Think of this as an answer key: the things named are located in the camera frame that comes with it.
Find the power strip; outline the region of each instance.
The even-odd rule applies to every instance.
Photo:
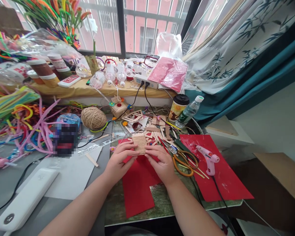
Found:
[[[57,170],[41,168],[0,216],[0,230],[9,234],[20,229],[58,175]]]
[[[138,75],[135,75],[135,76],[134,76],[134,79],[135,79],[135,81],[136,81],[138,84],[141,84],[142,81],[144,81],[144,85],[145,85],[145,82],[149,82],[149,83],[150,83],[150,85],[149,85],[150,88],[158,89],[158,83],[156,83],[156,82],[152,82],[152,81],[149,81],[149,80],[147,80],[147,79],[144,79],[143,76],[140,77],[140,76],[138,76]]]

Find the jute twine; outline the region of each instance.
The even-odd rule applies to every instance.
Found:
[[[96,107],[84,108],[81,112],[81,120],[83,125],[90,129],[101,128],[107,122],[105,114]]]

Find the red paper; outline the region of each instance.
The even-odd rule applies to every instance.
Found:
[[[126,217],[130,218],[155,206],[150,186],[161,182],[154,168],[144,155],[138,156],[122,178]]]
[[[168,57],[161,57],[148,80],[157,82],[180,93],[188,70],[188,64]]]
[[[246,189],[243,183],[239,180],[234,171],[227,164],[225,159],[220,154],[210,135],[180,135],[181,142],[199,158],[199,169],[206,175],[207,164],[204,156],[196,149],[196,145],[201,145],[204,148],[216,154],[220,161],[215,163],[215,180],[219,187],[220,193],[224,200],[238,199],[253,199],[254,197]],[[196,182],[200,188],[203,198],[206,202],[221,201],[221,197],[216,189],[215,183],[211,176],[210,179],[202,178],[198,174],[194,174]]]

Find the hot glue gun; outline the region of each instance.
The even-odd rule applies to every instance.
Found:
[[[212,152],[210,152],[209,150],[205,149],[204,147],[197,145],[196,149],[202,154],[204,155],[206,162],[207,162],[207,174],[210,176],[214,176],[215,175],[215,169],[214,169],[214,163],[218,163],[220,161],[220,158],[213,154]]]

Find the hand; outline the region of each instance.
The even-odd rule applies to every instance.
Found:
[[[110,184],[115,185],[130,169],[135,159],[137,159],[139,152],[132,151],[130,149],[136,148],[138,145],[133,144],[133,141],[124,142],[119,144],[114,151],[114,154],[110,157],[106,169],[103,175],[106,176]],[[127,163],[123,163],[123,160],[127,156],[133,156]]]
[[[172,184],[177,179],[172,157],[161,146],[145,146],[145,149],[145,156],[165,186]],[[151,155],[156,156],[160,161],[156,162]]]

